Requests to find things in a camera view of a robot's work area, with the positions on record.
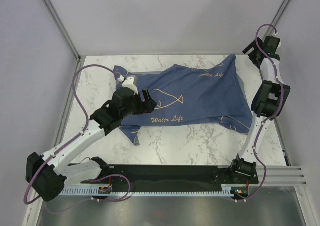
marble table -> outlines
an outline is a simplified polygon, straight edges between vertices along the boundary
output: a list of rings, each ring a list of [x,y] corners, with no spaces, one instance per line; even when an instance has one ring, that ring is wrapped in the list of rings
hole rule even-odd
[[[87,56],[84,65],[101,64],[111,69],[114,65],[120,65],[130,72],[163,71],[174,63],[194,68],[210,68],[219,64],[226,56]],[[246,55],[236,56],[236,70],[244,82],[247,101],[251,105],[262,81],[260,73]],[[77,93],[91,115],[111,98],[115,87],[116,81],[109,71],[88,68],[80,76]],[[64,138],[76,132],[84,121],[84,114],[74,100]],[[111,164],[230,165],[247,137],[212,123],[142,127],[138,136],[140,146],[134,146],[116,129],[91,145],[74,162],[80,162],[85,157],[99,156]],[[286,165],[274,122],[266,132],[258,155],[266,165]]]

white strip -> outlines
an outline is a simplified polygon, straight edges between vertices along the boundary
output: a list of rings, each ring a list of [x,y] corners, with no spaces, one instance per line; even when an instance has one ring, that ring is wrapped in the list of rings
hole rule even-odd
[[[69,186],[60,195],[62,196],[124,196],[127,192],[99,193],[99,186]],[[128,196],[174,196],[174,197],[232,197],[231,187],[222,186],[222,191],[212,192],[130,192]]]

fish drawing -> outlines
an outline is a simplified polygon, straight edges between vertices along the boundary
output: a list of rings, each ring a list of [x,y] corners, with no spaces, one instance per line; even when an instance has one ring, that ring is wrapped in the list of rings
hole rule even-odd
[[[170,97],[172,97],[172,98],[174,99],[172,102],[170,102],[170,103],[167,104],[167,105],[162,105],[162,102],[159,101],[159,103],[157,103],[157,106],[156,106],[155,109],[165,108],[165,107],[171,106],[172,104],[174,104],[174,103],[176,103],[176,102],[180,102],[180,103],[182,103],[182,104],[185,102],[184,97],[183,97],[182,94],[181,94],[179,97],[176,97],[176,96],[171,95],[171,94],[169,94],[169,93],[167,93],[167,92],[164,92],[163,90],[161,90],[161,89],[159,89],[159,88],[155,88],[155,90],[157,90],[157,91],[159,91],[159,92],[161,92],[161,93],[163,93],[163,94],[165,94],[165,95],[168,95],[168,96],[170,96]]]

blue cloth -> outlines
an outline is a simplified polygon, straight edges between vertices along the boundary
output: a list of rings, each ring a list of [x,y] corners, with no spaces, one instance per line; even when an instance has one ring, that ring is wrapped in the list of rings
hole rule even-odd
[[[249,132],[252,113],[238,81],[235,54],[210,69],[174,64],[159,74],[131,73],[121,66],[114,70],[138,76],[142,98],[142,88],[148,88],[157,102],[152,113],[130,115],[122,121],[120,130],[135,145],[140,144],[137,132],[141,126],[215,122],[240,133]]]

white backdrop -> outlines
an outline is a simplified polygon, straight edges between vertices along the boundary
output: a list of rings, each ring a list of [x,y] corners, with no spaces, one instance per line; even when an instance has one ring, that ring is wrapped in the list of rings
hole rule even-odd
[[[80,54],[241,53],[282,0],[51,0]]]

